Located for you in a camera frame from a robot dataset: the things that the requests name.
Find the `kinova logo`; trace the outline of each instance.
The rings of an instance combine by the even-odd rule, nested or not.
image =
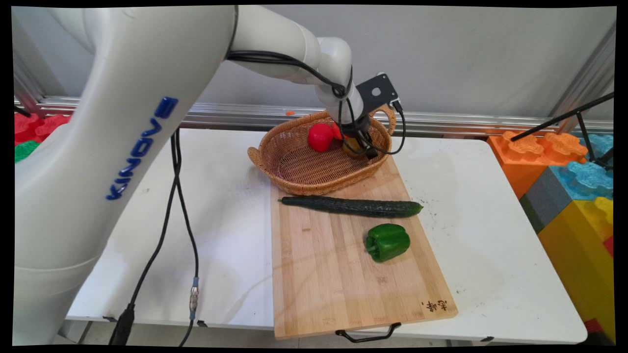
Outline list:
[[[142,133],[142,137],[140,137],[138,142],[135,143],[135,146],[133,146],[133,149],[131,150],[131,158],[126,159],[129,166],[118,172],[118,176],[120,176],[120,178],[116,178],[114,183],[111,184],[111,188],[109,188],[109,195],[106,196],[108,200],[117,200],[122,197],[122,192],[131,182],[133,170],[142,162],[142,157],[146,156],[153,145],[153,139],[150,138],[150,136],[161,131],[161,124],[156,118],[168,119],[177,103],[179,103],[179,100],[171,97],[165,97],[161,100],[159,106],[155,110],[154,117],[151,118],[151,124],[153,127],[144,131]]]

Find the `wooden cutting board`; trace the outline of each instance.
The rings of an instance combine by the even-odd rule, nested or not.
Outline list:
[[[379,219],[285,206],[273,186],[275,337],[287,339],[454,317],[458,310],[418,216]],[[326,196],[410,200],[393,158],[370,178]],[[366,252],[369,229],[403,226],[410,248],[376,263]]]

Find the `floor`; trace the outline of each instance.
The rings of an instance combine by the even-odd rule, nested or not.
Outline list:
[[[108,344],[115,323],[92,322],[81,344]],[[178,346],[187,327],[168,325],[133,326],[128,345]],[[391,337],[387,340],[353,344],[343,337],[325,335],[302,339],[276,340],[273,331],[215,329],[194,327],[186,347],[230,348],[394,348],[394,347],[446,347],[446,340],[410,339]]]

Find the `white table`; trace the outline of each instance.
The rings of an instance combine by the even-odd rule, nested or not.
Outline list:
[[[273,329],[270,188],[249,160],[264,133],[183,129],[181,182],[200,257],[197,318],[210,327]],[[394,138],[395,146],[399,138]],[[458,307],[397,336],[578,343],[587,331],[489,145],[408,138],[394,156]],[[122,214],[68,319],[118,317],[161,232],[173,170],[169,143]],[[194,262],[175,197],[163,248],[136,303],[136,323],[188,325]],[[385,332],[386,327],[365,330]]]

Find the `black metal bracket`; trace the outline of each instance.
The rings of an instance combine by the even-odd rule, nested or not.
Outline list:
[[[527,130],[521,134],[518,134],[517,136],[514,136],[513,138],[511,138],[512,142],[517,141],[518,139],[522,139],[528,135],[534,134],[540,130],[543,130],[544,128],[547,128],[550,125],[554,125],[562,120],[565,120],[569,117],[572,116],[576,116],[576,118],[578,118],[578,124],[580,125],[580,131],[582,132],[582,138],[585,140],[585,144],[587,146],[587,150],[588,150],[588,154],[589,154],[589,161],[591,161],[592,163],[595,163],[601,167],[604,167],[606,170],[611,170],[613,169],[613,166],[608,165],[608,161],[609,159],[611,159],[613,157],[613,149],[611,148],[608,152],[606,152],[606,154],[604,154],[603,157],[601,158],[596,158],[594,153],[593,153],[593,148],[591,147],[591,142],[589,141],[588,138],[588,133],[587,133],[587,128],[585,127],[585,122],[582,119],[582,112],[586,111],[587,109],[591,109],[592,107],[595,107],[601,103],[606,102],[609,99],[612,99],[615,97],[615,92],[611,92],[605,96],[602,96],[598,99],[592,100],[589,103],[586,103],[580,107],[577,107],[574,110],[568,111],[566,113],[564,113],[563,115],[557,116],[552,120],[546,121],[544,123],[542,123],[539,126],[536,126],[535,128],[532,128],[530,130]]]
[[[370,341],[374,341],[374,340],[385,340],[387,338],[390,338],[390,336],[392,336],[393,331],[395,331],[396,328],[398,328],[399,326],[401,326],[401,322],[397,322],[391,325],[391,328],[388,330],[388,333],[384,336],[377,336],[377,337],[366,337],[364,339],[355,339],[351,336],[349,336],[347,334],[347,331],[345,330],[337,330],[336,334],[338,336],[342,336],[345,337],[346,339],[350,340],[353,343],[362,343],[362,342],[370,342]]]
[[[394,100],[399,99],[399,95],[397,95],[393,83],[385,73],[380,73],[372,79],[355,86],[355,88],[360,92],[364,103],[364,109],[359,117],[368,115],[384,104],[390,105]]]
[[[31,117],[31,113],[25,111],[24,109],[18,108],[16,105],[13,105],[13,112],[20,113],[25,117]]]

